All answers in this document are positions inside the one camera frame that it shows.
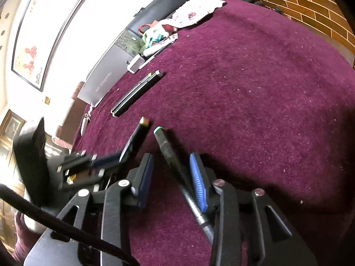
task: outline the carpet floor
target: carpet floor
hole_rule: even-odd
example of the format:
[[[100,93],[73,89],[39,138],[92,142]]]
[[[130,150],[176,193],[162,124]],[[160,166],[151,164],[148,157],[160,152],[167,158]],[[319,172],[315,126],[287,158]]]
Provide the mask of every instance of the carpet floor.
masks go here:
[[[354,210],[355,72],[303,26],[238,0],[216,9],[136,74],[126,73],[92,111],[74,149],[121,149],[141,116],[171,129],[183,161],[235,187],[264,188],[325,265]],[[165,76],[119,118],[112,106],[148,72]],[[173,183],[152,131],[155,169],[147,209],[132,215],[142,265],[208,265],[211,246]]]

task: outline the silver laptop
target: silver laptop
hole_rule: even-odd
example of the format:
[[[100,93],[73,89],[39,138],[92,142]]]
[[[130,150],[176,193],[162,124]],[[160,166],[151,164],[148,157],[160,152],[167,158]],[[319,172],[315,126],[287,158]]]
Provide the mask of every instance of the silver laptop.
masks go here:
[[[141,37],[125,29],[90,71],[78,98],[96,107],[140,49]]]

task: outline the black cable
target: black cable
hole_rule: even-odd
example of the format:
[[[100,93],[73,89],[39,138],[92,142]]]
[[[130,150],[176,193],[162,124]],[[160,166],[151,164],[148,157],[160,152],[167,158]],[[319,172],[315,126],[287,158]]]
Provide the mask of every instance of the black cable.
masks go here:
[[[0,198],[9,203],[12,207],[18,209],[20,212],[24,213],[26,216],[59,234],[117,257],[130,266],[140,266],[134,257],[127,255],[127,253],[125,253],[121,248],[118,248],[115,245],[112,245],[93,235],[85,233],[83,230],[69,225],[57,217],[44,212],[42,209],[26,201],[20,195],[6,187],[4,184],[0,184]]]

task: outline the white wall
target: white wall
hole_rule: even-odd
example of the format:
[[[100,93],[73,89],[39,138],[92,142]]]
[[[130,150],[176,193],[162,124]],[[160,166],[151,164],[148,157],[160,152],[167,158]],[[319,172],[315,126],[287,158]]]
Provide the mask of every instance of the white wall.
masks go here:
[[[6,104],[3,109],[0,111],[0,124],[2,123],[3,119],[5,118],[6,113],[8,112],[8,105]]]
[[[64,111],[58,109],[62,99],[71,96],[133,15],[152,0],[85,0],[59,43],[43,92],[11,72],[15,35],[27,1],[21,2],[10,34],[12,47],[8,47],[6,64],[8,105],[27,121],[44,116],[46,131],[52,134],[58,125],[58,112]],[[51,98],[52,107],[42,102],[44,96]]]
[[[12,23],[14,21],[15,13],[20,4],[21,0],[7,0],[2,9],[1,19],[0,19],[0,33],[4,31],[4,34],[0,36],[0,111],[7,104],[7,94],[6,94],[6,54],[8,48],[8,40],[10,36],[10,31],[12,28]]]

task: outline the blue grip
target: blue grip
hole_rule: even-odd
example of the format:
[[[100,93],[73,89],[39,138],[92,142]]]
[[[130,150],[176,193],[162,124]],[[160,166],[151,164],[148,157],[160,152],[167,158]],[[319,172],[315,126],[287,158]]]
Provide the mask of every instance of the blue grip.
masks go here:
[[[195,188],[195,194],[197,199],[197,205],[200,208],[202,213],[205,213],[207,210],[207,197],[206,197],[206,187],[203,183],[201,177],[201,171],[198,167],[198,163],[194,154],[190,155],[190,170],[192,176],[193,186]]]
[[[152,179],[153,169],[154,169],[154,162],[153,162],[153,155],[146,153],[145,155],[149,155],[146,167],[144,169],[144,174],[142,178],[141,185],[139,186],[139,202],[138,207],[140,209],[145,208],[148,199],[148,191],[150,187],[150,181]]]

